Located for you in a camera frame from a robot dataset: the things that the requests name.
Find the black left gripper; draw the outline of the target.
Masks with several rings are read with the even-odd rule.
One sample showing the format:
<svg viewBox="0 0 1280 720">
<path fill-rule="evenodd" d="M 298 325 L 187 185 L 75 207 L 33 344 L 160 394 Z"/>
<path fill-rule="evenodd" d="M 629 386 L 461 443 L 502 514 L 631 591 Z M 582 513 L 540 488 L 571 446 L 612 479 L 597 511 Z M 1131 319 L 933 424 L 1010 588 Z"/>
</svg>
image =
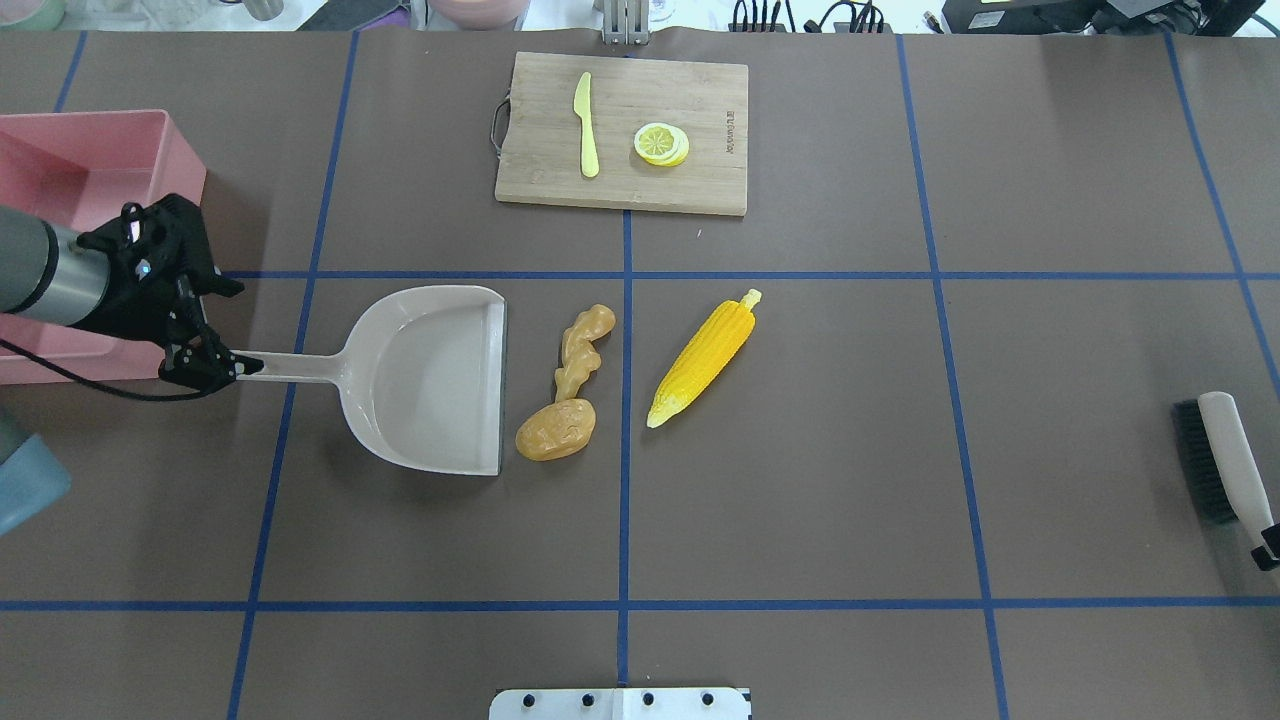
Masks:
<svg viewBox="0 0 1280 720">
<path fill-rule="evenodd" d="M 195 342 L 207 324 L 201 299 L 230 299 L 244 290 L 218 270 L 196 202 L 179 193 L 150 206 L 127 202 L 118 217 L 79 234 L 76 246 L 108 261 L 102 297 L 77 329 L 166 346 L 157 378 L 204 393 L 264 370 L 262 359 L 220 340 Z"/>
</svg>

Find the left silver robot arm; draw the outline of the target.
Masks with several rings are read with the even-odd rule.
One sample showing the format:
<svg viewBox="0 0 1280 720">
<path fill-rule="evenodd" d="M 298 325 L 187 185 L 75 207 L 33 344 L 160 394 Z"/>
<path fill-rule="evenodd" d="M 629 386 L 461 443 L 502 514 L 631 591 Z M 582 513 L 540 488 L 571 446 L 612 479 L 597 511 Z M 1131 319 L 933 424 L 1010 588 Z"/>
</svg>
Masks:
<svg viewBox="0 0 1280 720">
<path fill-rule="evenodd" d="M 210 325 L 204 299 L 244 286 L 221 274 L 201 208 L 178 193 L 125 202 L 84 232 L 4 208 L 1 290 L 9 316 L 159 347 L 157 375 L 180 392 L 155 404 L 204 398 L 265 368 Z"/>
</svg>

